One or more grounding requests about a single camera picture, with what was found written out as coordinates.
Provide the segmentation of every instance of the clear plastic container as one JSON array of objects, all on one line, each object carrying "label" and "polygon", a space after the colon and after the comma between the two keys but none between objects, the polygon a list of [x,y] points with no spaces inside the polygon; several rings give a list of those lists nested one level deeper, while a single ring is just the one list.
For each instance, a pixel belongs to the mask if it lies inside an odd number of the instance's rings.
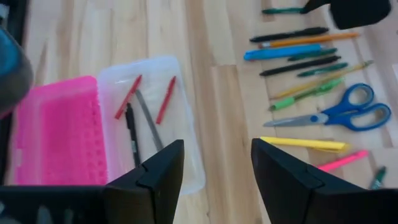
[{"label": "clear plastic container", "polygon": [[[170,80],[173,76],[177,77],[163,122],[156,127],[164,146],[176,139],[184,140],[185,161],[181,194],[190,194],[202,189],[205,185],[205,171],[195,136],[191,107],[185,94],[180,66],[175,57],[158,57],[127,65],[113,66],[103,70],[98,76],[99,103],[101,105],[109,181],[134,168],[126,118],[123,115],[120,120],[116,120],[114,115],[139,75],[142,75],[139,89],[144,96],[153,120],[156,119],[159,112]],[[131,104],[136,120],[141,159],[145,161],[153,156],[157,150],[152,139],[152,133],[135,95]]]}]

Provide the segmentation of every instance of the gray pen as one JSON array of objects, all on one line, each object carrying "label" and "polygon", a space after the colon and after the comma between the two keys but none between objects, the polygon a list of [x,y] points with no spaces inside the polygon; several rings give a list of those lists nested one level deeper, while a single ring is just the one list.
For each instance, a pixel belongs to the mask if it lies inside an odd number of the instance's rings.
[{"label": "gray pen", "polygon": [[156,126],[155,126],[154,120],[152,119],[152,116],[150,115],[149,109],[148,109],[148,107],[147,107],[147,105],[145,103],[145,100],[144,100],[144,97],[142,96],[141,91],[136,90],[136,96],[137,96],[138,102],[141,105],[141,108],[142,108],[142,110],[144,112],[144,115],[145,115],[145,118],[146,118],[146,120],[148,122],[150,131],[152,132],[152,135],[154,137],[154,142],[155,142],[155,145],[156,145],[156,149],[159,152],[164,147],[163,147],[162,141],[160,140],[159,133],[156,130]]}]

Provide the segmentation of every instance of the green pen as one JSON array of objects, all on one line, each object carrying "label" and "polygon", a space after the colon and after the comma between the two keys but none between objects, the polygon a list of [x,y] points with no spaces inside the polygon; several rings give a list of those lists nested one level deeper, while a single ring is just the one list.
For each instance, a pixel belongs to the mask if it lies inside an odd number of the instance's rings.
[{"label": "green pen", "polygon": [[342,68],[345,68],[348,66],[348,63],[337,63],[334,65],[330,65],[327,67],[323,67],[323,68],[317,68],[317,69],[313,69],[313,70],[309,70],[306,72],[302,72],[300,74],[297,75],[297,77],[309,77],[311,75],[320,75],[320,74],[325,74],[328,72],[334,72],[337,70],[340,70]]},{"label": "green pen", "polygon": [[288,7],[288,8],[270,8],[262,11],[263,14],[299,14],[303,8]]},{"label": "green pen", "polygon": [[384,177],[386,176],[387,173],[387,167],[382,166],[377,174],[374,176],[374,179],[371,183],[371,186],[369,187],[370,190],[377,190],[381,188],[382,182]]},{"label": "green pen", "polygon": [[305,59],[305,58],[314,58],[314,57],[320,57],[320,56],[324,56],[324,55],[328,55],[328,54],[334,54],[336,52],[337,52],[337,48],[324,49],[324,50],[320,50],[318,52],[298,54],[298,55],[288,58],[287,60],[290,62],[294,62],[294,61]]},{"label": "green pen", "polygon": [[316,88],[313,88],[311,90],[305,91],[303,93],[300,93],[298,95],[295,96],[291,96],[288,98],[285,98],[283,100],[280,100],[276,103],[274,103],[269,110],[270,111],[276,111],[276,110],[280,110],[283,108],[286,108],[288,106],[293,105],[295,102],[297,102],[298,100],[304,99],[308,96],[320,96],[323,95],[325,93],[328,93],[330,90],[332,90],[334,87],[338,86],[341,82],[343,81],[343,78],[337,78],[334,80],[330,80],[327,83],[320,85]]}]

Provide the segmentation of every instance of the scissor blade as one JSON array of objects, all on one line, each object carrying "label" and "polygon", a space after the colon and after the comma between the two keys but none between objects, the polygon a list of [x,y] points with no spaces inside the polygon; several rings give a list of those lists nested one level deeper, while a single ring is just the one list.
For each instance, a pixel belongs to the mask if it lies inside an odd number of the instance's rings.
[{"label": "scissor blade", "polygon": [[329,116],[323,113],[298,116],[294,118],[279,119],[265,123],[264,127],[293,127],[293,126],[306,126],[313,124],[323,124],[328,121]]}]

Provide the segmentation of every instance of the pink highlighter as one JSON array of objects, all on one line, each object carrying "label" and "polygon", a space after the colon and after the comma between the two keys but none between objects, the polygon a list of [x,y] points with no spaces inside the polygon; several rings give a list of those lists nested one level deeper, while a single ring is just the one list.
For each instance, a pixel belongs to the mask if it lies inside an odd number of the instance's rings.
[{"label": "pink highlighter", "polygon": [[358,159],[362,159],[368,155],[369,155],[369,152],[367,150],[360,150],[358,152],[352,153],[349,156],[338,159],[334,162],[318,166],[318,169],[323,170],[325,172],[329,172],[329,171],[337,169],[341,166],[347,165],[351,162],[357,161]]}]

